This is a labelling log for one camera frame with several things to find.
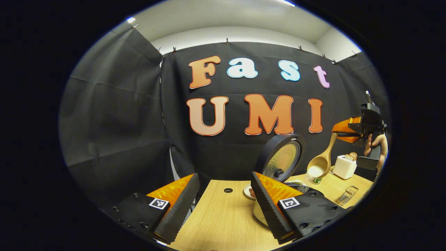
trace orange letter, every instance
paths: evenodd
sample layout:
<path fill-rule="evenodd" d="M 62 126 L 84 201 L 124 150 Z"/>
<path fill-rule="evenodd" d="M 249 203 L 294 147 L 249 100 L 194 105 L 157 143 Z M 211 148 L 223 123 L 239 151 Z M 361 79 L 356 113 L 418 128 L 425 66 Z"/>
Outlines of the orange letter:
<path fill-rule="evenodd" d="M 276 120 L 277 127 L 274 129 L 276 134 L 294 132 L 294 128 L 291 126 L 292 97 L 279 96 L 272 109 L 269 108 L 265 98 L 260 94 L 246 95 L 245 100 L 249 103 L 249 127 L 245 129 L 246 134 L 259 135 L 262 133 L 262 129 L 259 127 L 259 119 L 268 134 L 273 130 Z"/>
<path fill-rule="evenodd" d="M 219 96 L 211 98 L 211 103 L 215 106 L 215 123 L 207 126 L 203 123 L 204 99 L 189 99 L 186 104 L 189 106 L 190 127 L 199 135 L 214 136 L 223 131 L 225 125 L 225 104 L 229 101 L 227 97 Z"/>
<path fill-rule="evenodd" d="M 221 59 L 219 56 L 212 56 L 191 62 L 189 66 L 192 67 L 192 83 L 190 83 L 189 87 L 195 89 L 210 84 L 211 80 L 206 78 L 206 72 L 209 76 L 213 76 L 215 74 L 215 65 L 213 63 L 220 62 Z"/>
<path fill-rule="evenodd" d="M 321 106 L 322 101 L 319 99 L 309 99 L 308 104 L 311 106 L 311 125 L 308 128 L 308 131 L 311 133 L 320 133 L 322 132 L 321 125 Z"/>

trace small plate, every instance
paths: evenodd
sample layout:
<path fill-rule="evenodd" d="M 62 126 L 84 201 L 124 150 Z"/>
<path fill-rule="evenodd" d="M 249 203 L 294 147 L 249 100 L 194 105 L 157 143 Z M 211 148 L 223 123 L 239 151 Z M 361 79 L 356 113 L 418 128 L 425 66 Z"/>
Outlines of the small plate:
<path fill-rule="evenodd" d="M 243 189 L 243 193 L 246 195 L 246 197 L 250 198 L 251 200 L 255 200 L 255 198 L 252 197 L 251 193 L 249 192 L 250 188 L 252 188 L 251 184 L 247 184 L 246 187 Z"/>

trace pink letter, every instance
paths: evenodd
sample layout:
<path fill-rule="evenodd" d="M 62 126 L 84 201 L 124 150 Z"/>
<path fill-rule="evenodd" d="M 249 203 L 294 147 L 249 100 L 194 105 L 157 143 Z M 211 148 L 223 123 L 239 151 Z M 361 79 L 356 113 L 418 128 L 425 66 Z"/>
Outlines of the pink letter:
<path fill-rule="evenodd" d="M 325 76 L 327 76 L 327 73 L 318 65 L 318 66 L 316 66 L 315 68 L 313 68 L 314 69 L 314 71 L 315 72 L 317 72 L 318 73 L 318 77 L 319 77 L 319 82 L 321 82 L 321 85 L 324 87 L 324 88 L 330 88 L 330 83 L 328 83 L 326 80 L 325 80 Z"/>

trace blue letter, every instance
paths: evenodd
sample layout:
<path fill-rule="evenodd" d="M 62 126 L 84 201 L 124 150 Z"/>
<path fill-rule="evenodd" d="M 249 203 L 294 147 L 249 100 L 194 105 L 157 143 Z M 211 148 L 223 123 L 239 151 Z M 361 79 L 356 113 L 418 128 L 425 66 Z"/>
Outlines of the blue letter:
<path fill-rule="evenodd" d="M 285 80 L 298 81 L 301 79 L 301 74 L 297 71 L 299 66 L 295 62 L 281 60 L 279 61 L 279 67 L 282 69 L 281 75 Z"/>
<path fill-rule="evenodd" d="M 247 58 L 233 59 L 229 61 L 229 65 L 233 65 L 227 70 L 227 74 L 231 78 L 247 77 L 249 79 L 253 79 L 259 74 L 254 68 L 254 61 Z"/>

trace white wall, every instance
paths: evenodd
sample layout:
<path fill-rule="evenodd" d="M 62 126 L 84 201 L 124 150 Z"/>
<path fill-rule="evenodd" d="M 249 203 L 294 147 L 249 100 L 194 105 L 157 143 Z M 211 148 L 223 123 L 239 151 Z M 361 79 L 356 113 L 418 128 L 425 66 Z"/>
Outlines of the white wall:
<path fill-rule="evenodd" d="M 226 38 L 229 42 L 262 42 L 294 48 L 302 46 L 305 51 L 322 55 L 316 45 L 309 41 L 268 29 L 239 26 L 193 29 L 150 41 L 150 43 L 157 49 L 161 47 L 160 53 L 165 54 L 172 52 L 173 47 L 180 50 L 192 46 L 226 42 Z"/>
<path fill-rule="evenodd" d="M 316 42 L 316 47 L 322 53 L 325 53 L 328 59 L 334 59 L 337 62 L 354 55 L 352 51 L 355 53 L 362 51 L 352 40 L 336 28 L 328 30 Z"/>

